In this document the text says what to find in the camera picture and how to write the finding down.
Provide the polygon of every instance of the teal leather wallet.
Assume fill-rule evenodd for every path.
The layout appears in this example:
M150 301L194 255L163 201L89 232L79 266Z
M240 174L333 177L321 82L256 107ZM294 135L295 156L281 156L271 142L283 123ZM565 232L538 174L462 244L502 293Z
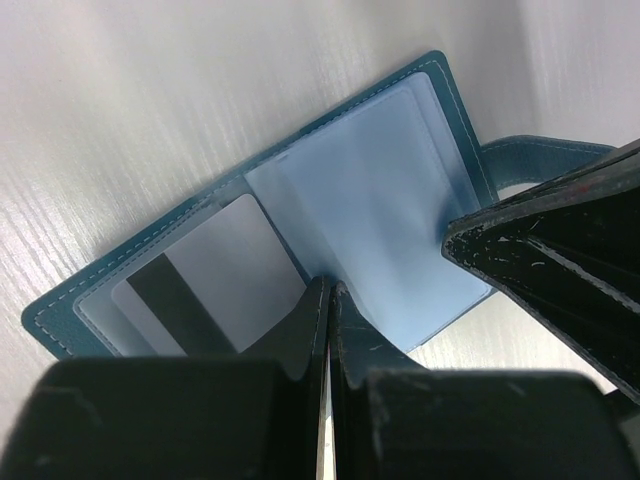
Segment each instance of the teal leather wallet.
M188 354L171 335L166 341L151 338L151 329L131 320L131 311L142 312L141 318L148 312L146 306L123 306L125 295L131 296L123 282L131 283L164 252L173 252L169 260L175 264L178 241L193 239L197 227L249 195L301 284L320 274L344 280L365 316L408 351L491 294L482 281L441 257L448 222L497 202L505 187L546 181L610 149L529 136L480 146L445 56L430 52L247 160L73 275L29 305L23 325L58 358ZM210 285L211 275L202 280L199 266L182 262L188 264L178 269L186 283L197 277L200 286ZM237 277L211 262L201 267ZM247 290L262 291L267 274L256 273ZM299 289L292 282L289 296ZM197 290L199 304L209 308L211 299ZM275 292L277 305L258 310L280 315L291 303L283 295ZM229 303L223 310L232 311L234 301L246 303L240 297L218 302L225 308ZM189 323L195 322L192 315L185 314L180 328L197 330ZM238 351L251 343L250 335L232 331L233 321L212 321Z

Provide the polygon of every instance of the white surface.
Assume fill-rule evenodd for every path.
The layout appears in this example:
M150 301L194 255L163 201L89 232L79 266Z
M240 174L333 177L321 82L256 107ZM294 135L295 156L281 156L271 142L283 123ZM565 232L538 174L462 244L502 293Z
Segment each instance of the white surface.
M637 0L1 0L0 431L52 361L28 302L429 49L482 142L640 136L638 18ZM499 296L480 309L427 363L586 368Z

